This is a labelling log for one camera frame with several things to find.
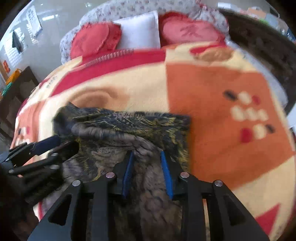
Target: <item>silver rivet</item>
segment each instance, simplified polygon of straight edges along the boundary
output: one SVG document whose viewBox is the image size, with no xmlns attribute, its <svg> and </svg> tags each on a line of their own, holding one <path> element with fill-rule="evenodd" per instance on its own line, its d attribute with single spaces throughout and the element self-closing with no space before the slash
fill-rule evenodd
<svg viewBox="0 0 296 241">
<path fill-rule="evenodd" d="M 75 180 L 75 181 L 72 182 L 72 185 L 73 185 L 74 187 L 77 187 L 77 186 L 80 185 L 80 183 L 81 183 L 81 181 L 79 181 L 79 180 Z"/>
<path fill-rule="evenodd" d="M 53 169 L 53 170 L 58 170 L 59 169 L 59 165 L 51 165 L 49 168 L 50 169 Z"/>
<path fill-rule="evenodd" d="M 180 176 L 182 178 L 188 178 L 189 177 L 189 173 L 188 172 L 181 172 Z"/>
<path fill-rule="evenodd" d="M 114 172 L 108 172 L 108 173 L 106 174 L 106 177 L 107 177 L 107 178 L 113 178 L 113 177 L 115 177 L 115 173 L 114 173 Z"/>
<path fill-rule="evenodd" d="M 214 183 L 217 187 L 221 187 L 223 185 L 223 182 L 221 180 L 216 180 Z"/>
</svg>

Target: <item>fluorescent light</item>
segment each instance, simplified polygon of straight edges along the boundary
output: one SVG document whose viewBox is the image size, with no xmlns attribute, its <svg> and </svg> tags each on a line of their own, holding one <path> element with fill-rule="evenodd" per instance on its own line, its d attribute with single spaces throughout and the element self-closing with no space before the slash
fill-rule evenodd
<svg viewBox="0 0 296 241">
<path fill-rule="evenodd" d="M 47 16 L 47 17 L 42 18 L 42 20 L 46 21 L 46 20 L 53 19 L 53 18 L 54 18 L 54 15 L 51 15 L 51 16 Z"/>
</svg>

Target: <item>red dot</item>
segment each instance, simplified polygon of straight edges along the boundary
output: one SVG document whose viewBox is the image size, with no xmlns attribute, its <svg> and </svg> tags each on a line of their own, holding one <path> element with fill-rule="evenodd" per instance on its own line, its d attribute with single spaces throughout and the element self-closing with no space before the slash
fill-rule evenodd
<svg viewBox="0 0 296 241">
<path fill-rule="evenodd" d="M 240 141 L 242 143 L 248 143 L 252 140 L 253 138 L 253 133 L 251 131 L 251 129 L 249 128 L 243 128 L 240 131 Z"/>
<path fill-rule="evenodd" d="M 261 100 L 258 95 L 253 95 L 252 100 L 256 105 L 259 105 L 261 103 Z"/>
</svg>

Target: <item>orange bag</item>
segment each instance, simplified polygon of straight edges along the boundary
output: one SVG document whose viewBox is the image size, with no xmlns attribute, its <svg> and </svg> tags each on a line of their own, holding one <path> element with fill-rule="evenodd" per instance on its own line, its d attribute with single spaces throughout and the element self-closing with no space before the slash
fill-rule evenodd
<svg viewBox="0 0 296 241">
<path fill-rule="evenodd" d="M 11 74 L 11 76 L 6 80 L 6 85 L 8 85 L 9 83 L 13 83 L 20 76 L 20 71 L 22 72 L 21 69 L 17 69 L 16 71 L 14 71 Z"/>
</svg>

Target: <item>dark patterned cloth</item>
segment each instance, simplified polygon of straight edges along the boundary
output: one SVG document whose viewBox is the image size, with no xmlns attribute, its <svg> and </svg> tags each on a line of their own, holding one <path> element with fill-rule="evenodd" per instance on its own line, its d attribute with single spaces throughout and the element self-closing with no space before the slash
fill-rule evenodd
<svg viewBox="0 0 296 241">
<path fill-rule="evenodd" d="M 189 117 L 169 113 L 80 109 L 72 104 L 54 118 L 54 132 L 80 150 L 64 163 L 64 174 L 92 181 L 112 170 L 127 150 L 136 156 L 132 187 L 124 208 L 116 204 L 118 240 L 178 240 L 181 207 L 171 201 L 164 184 L 160 151 L 167 150 L 188 169 L 186 144 Z"/>
</svg>

